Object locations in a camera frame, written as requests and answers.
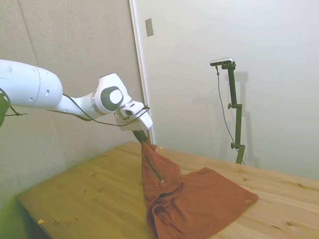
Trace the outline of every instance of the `black cable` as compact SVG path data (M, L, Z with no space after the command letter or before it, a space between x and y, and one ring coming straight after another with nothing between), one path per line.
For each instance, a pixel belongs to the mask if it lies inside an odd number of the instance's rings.
M5 115L6 117L7 117L7 116L23 116L23 115L27 115L27 114L28 114L28 113L20 114L20 113L18 113L17 111L15 111L12 106L9 106L9 107L10 107L10 109L11 109L15 114L13 114L13 115Z
M144 106L143 110L146 110L146 111L143 112L139 117L135 118L134 120L132 120L131 122L128 122L126 124L104 123L104 122L97 121L97 120L93 119L92 117L90 117L87 113L84 112L84 110L81 109L81 107L79 107L79 105L71 97L69 97L66 94L63 94L63 95L66 96L67 98L69 98L69 100L71 100L73 102L73 104L75 104L76 107L79 108L79 110L90 119L90 121L94 121L96 123L106 124L106 125L110 125L110 126L117 126L117 127L127 126L127 125L133 123L134 121L136 121L137 119L139 119L142 115L144 115L147 111L150 110L150 107Z
M222 110L223 110L224 122L225 122L225 125L226 125L226 128L227 128L227 131L228 131L228 133L229 133L229 135L230 135L230 137L231 137L231 140L233 141L233 144L235 144L234 138L233 138L233 136L231 135L231 132L230 132L230 130L229 130L229 128L228 128L228 124L227 124L226 117L225 117L224 105L223 105L223 101L222 101L222 99L221 99L221 95L220 95L220 87L219 87L219 71L218 71L218 67L217 67L217 66L215 66L215 68L216 68L216 71L217 71L217 79L218 79L218 94L219 94L219 99L220 99L221 108L222 108Z
M6 94L6 92L0 88L0 93L2 93L1 95L4 95L6 97L6 100L7 100L7 103L9 104L9 107L10 109L14 112L13 115L4 115L5 117L8 117L8 116L23 116L23 115L27 115L27 113L25 114L20 114L18 113L17 111L14 110L14 108L11 106L11 101L10 101L10 98L9 96Z

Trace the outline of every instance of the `cloth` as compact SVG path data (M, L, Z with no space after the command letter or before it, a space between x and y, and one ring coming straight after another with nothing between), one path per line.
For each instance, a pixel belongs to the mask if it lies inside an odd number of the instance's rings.
M141 145L147 224L156 239L207 239L258 200L209 168L182 175L156 145Z

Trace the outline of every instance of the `wall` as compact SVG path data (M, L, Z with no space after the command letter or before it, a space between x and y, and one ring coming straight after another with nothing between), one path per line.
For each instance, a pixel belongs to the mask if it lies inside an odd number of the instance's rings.
M126 0L2 0L0 46L1 59L54 72L68 95L86 95L99 77L116 72L143 101ZM17 193L135 138L68 115L17 109L29 114L6 118L0 129L0 238L24 239L32 236Z
M233 57L246 164L319 179L317 1L133 2L158 145L236 160L216 70L209 66L213 59ZM226 72L220 77L234 134Z

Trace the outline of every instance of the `white wall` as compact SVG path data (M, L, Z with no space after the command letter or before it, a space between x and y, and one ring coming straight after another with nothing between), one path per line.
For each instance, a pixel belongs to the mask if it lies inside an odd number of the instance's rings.
M319 2L135 0L156 143L235 161L210 60L237 63L246 164L319 179ZM155 35L146 36L153 18ZM235 110L221 73L226 118Z

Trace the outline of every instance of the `light switch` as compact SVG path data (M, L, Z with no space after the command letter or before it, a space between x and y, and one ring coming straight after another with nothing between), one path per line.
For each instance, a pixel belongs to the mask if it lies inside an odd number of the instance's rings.
M146 26L146 34L147 36L153 36L154 35L154 29L153 29L153 21L152 19L145 20L145 26Z

